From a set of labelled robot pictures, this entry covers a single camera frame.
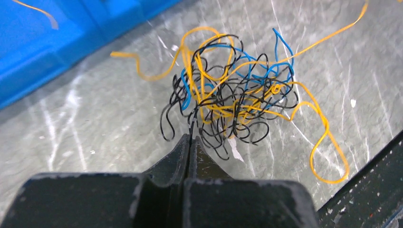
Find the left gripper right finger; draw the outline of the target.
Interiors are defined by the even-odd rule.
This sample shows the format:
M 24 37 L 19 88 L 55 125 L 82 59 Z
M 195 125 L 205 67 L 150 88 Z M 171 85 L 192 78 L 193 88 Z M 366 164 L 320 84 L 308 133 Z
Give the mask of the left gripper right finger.
M 185 228 L 317 228 L 307 189 L 291 180 L 237 180 L 192 142 L 183 184 Z

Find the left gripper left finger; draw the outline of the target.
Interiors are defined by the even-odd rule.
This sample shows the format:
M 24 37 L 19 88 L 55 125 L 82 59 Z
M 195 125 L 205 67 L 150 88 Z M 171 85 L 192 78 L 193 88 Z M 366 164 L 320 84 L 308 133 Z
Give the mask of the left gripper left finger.
M 3 228 L 179 228 L 190 136 L 141 173 L 44 172 L 19 189 Z

